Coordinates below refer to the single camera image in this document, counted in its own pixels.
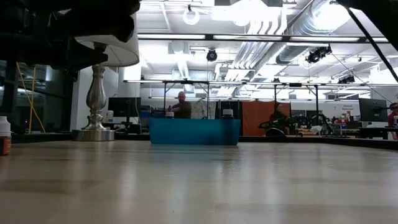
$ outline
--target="bald man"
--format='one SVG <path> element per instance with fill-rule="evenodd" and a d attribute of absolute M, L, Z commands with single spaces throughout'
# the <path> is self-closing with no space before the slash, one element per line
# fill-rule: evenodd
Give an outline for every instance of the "bald man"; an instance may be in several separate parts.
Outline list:
<path fill-rule="evenodd" d="M 167 111 L 174 112 L 174 118 L 191 119 L 192 106 L 190 102 L 185 101 L 185 93 L 178 93 L 178 102 L 173 107 L 169 106 Z"/>

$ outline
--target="camera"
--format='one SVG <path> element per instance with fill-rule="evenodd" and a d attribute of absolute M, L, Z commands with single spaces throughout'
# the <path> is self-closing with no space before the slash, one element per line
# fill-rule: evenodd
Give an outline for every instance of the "camera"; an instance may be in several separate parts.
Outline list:
<path fill-rule="evenodd" d="M 214 62 L 215 60 L 217 60 L 217 53 L 215 49 L 210 49 L 209 52 L 207 53 L 207 61 L 209 62 Z"/>

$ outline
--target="yellow cable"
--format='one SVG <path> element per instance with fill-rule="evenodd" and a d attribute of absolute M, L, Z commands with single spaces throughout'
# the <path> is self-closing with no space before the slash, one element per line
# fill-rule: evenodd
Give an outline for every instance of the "yellow cable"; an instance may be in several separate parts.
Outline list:
<path fill-rule="evenodd" d="M 33 84 L 32 84 L 32 104 L 30 106 L 30 118 L 29 118 L 29 134 L 32 133 L 32 113 L 34 105 L 34 91 L 35 91 L 35 81 L 36 81 L 36 66 L 33 68 Z"/>
<path fill-rule="evenodd" d="M 29 100 L 30 106 L 31 106 L 32 109 L 33 109 L 33 113 L 35 114 L 36 118 L 39 120 L 40 126 L 42 127 L 43 132 L 45 133 L 45 129 L 44 129 L 44 126 L 43 126 L 43 124 L 42 124 L 42 120 L 40 120 L 39 116 L 37 116 L 36 110 L 35 110 L 35 108 L 33 107 L 33 104 L 32 104 L 32 102 L 31 102 L 31 100 L 30 100 L 30 98 L 29 98 L 29 94 L 27 93 L 26 86 L 25 86 L 25 81 L 24 81 L 24 78 L 22 77 L 22 72 L 21 72 L 21 70 L 20 70 L 20 68 L 19 68 L 18 62 L 17 62 L 17 68 L 18 68 L 19 76 L 20 76 L 21 81 L 22 81 L 22 86 L 23 86 L 24 89 L 25 89 L 25 93 L 26 93 L 27 100 Z"/>

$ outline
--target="lamp shade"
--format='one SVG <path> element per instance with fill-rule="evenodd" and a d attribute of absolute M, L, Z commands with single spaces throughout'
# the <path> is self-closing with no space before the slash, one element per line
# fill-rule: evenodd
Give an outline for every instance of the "lamp shade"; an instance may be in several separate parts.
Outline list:
<path fill-rule="evenodd" d="M 131 16 L 134 20 L 134 33 L 126 43 L 119 41 L 113 35 L 92 35 L 77 37 L 76 40 L 91 49 L 94 49 L 94 42 L 107 44 L 104 54 L 108 55 L 108 60 L 103 62 L 104 66 L 128 67 L 139 63 L 138 36 L 136 29 L 136 15 Z"/>

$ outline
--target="orange partition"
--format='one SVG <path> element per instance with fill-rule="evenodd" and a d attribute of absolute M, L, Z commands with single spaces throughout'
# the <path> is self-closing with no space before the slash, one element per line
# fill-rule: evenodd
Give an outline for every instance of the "orange partition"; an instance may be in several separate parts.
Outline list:
<path fill-rule="evenodd" d="M 290 103 L 280 103 L 282 113 L 290 116 Z M 269 121 L 269 116 L 274 113 L 275 102 L 242 102 L 242 119 L 244 136 L 263 136 L 264 129 L 259 128 L 263 122 Z"/>

